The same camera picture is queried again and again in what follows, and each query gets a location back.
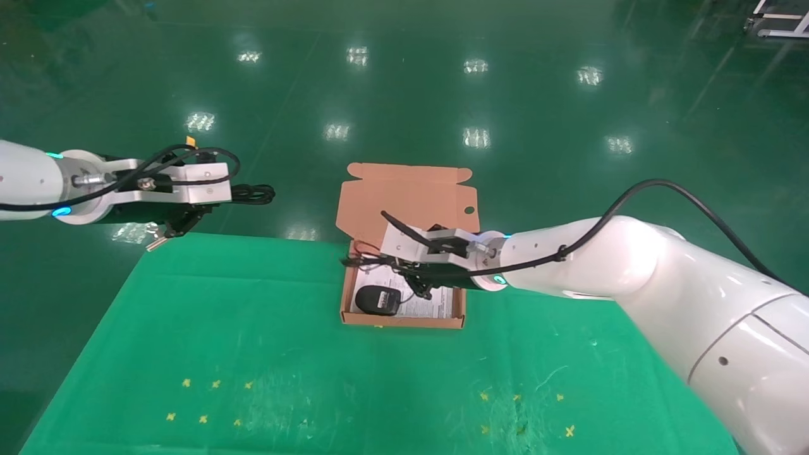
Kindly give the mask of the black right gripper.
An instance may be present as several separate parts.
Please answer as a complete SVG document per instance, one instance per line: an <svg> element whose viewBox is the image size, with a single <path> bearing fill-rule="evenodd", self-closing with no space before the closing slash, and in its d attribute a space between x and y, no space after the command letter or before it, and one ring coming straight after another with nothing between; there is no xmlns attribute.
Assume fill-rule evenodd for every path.
<svg viewBox="0 0 809 455"><path fill-rule="evenodd" d="M451 263L398 264L394 270L404 277L413 295L423 300L432 300L432 290L439 288L483 290L468 276L469 270Z"/></svg>

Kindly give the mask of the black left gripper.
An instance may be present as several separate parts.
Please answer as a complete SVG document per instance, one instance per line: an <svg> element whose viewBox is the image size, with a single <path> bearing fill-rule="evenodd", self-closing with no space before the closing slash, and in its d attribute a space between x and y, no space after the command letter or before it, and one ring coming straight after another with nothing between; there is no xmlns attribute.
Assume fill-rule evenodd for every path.
<svg viewBox="0 0 809 455"><path fill-rule="evenodd" d="M248 204L248 185L231 185L231 203ZM217 207L213 204L131 202L113 205L110 224L164 224L165 239L183 237Z"/></svg>

